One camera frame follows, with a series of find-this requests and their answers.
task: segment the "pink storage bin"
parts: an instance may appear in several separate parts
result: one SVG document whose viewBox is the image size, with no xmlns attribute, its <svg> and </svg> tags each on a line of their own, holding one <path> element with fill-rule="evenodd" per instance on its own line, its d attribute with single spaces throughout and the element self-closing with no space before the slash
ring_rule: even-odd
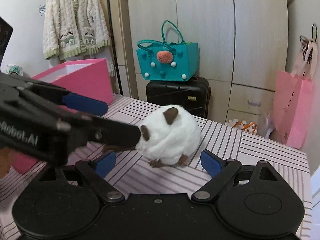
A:
<svg viewBox="0 0 320 240">
<path fill-rule="evenodd" d="M 34 76 L 33 79 L 64 87 L 108 105 L 113 100 L 110 75 L 104 58 L 65 62 Z M 16 153 L 12 167 L 24 174 L 37 162 L 38 160 L 27 155 Z"/>
</svg>

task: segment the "black suitcase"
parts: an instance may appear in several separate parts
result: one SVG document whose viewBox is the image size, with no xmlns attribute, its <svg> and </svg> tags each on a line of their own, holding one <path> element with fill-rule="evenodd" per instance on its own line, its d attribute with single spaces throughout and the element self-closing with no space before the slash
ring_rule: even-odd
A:
<svg viewBox="0 0 320 240">
<path fill-rule="evenodd" d="M 190 114 L 207 118 L 211 88 L 202 77 L 187 82 L 150 81 L 146 87 L 147 101 L 160 106 L 183 106 Z"/>
</svg>

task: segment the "table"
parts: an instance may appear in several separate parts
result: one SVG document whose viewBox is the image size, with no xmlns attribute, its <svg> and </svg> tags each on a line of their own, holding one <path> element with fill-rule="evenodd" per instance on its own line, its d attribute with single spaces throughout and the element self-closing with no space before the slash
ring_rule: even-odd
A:
<svg viewBox="0 0 320 240">
<path fill-rule="evenodd" d="M 114 95 L 114 101 L 103 117 L 139 125 L 141 120 L 158 107 Z M 186 166 L 153 169 L 139 152 L 124 151 L 117 153 L 116 166 L 105 180 L 126 197 L 129 193 L 188 193 L 191 196 L 211 179 L 200 162 L 200 154 L 204 149 L 212 151 L 222 159 L 234 158 L 247 165 L 256 165 L 259 160 L 267 160 L 303 201 L 305 216 L 296 235 L 302 240 L 308 240 L 312 223 L 312 196 L 306 154 L 224 124 L 200 117 L 194 118 L 201 127 L 202 140 L 197 151 L 188 158 Z M 84 158 L 95 159 L 101 154 L 101 144 L 88 143 L 86 147 L 78 148 L 70 155 L 68 164 L 73 165 Z M 12 219 L 12 206 L 44 166 L 44 162 L 38 162 L 24 175 L 11 168 L 8 175 L 0 179 L 0 240 L 14 240 L 20 236 Z"/>
</svg>

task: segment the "white wall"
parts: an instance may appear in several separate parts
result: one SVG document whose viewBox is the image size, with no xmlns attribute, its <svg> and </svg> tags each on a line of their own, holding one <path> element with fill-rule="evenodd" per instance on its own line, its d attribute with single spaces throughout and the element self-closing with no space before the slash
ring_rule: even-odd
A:
<svg viewBox="0 0 320 240">
<path fill-rule="evenodd" d="M 300 48 L 300 35 L 311 38 L 312 24 L 318 27 L 318 50 L 320 51 L 320 0 L 288 0 L 289 41 L 286 70 L 291 71 Z M 311 173 L 313 227 L 310 240 L 320 239 L 320 54 L 314 76 L 316 92 L 311 110 L 308 133 L 302 151 L 307 153 Z"/>
<path fill-rule="evenodd" d="M 1 71 L 6 64 L 16 64 L 34 76 L 49 68 L 42 46 L 44 15 L 39 13 L 42 4 L 45 0 L 0 0 L 0 15 L 13 28 Z"/>
</svg>

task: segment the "drawer handle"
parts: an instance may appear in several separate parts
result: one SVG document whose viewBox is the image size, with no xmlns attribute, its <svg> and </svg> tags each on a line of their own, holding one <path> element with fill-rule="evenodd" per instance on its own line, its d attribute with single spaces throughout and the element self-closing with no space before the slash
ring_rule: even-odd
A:
<svg viewBox="0 0 320 240">
<path fill-rule="evenodd" d="M 252 102 L 248 100 L 248 105 L 249 106 L 261 106 L 261 102 Z"/>
</svg>

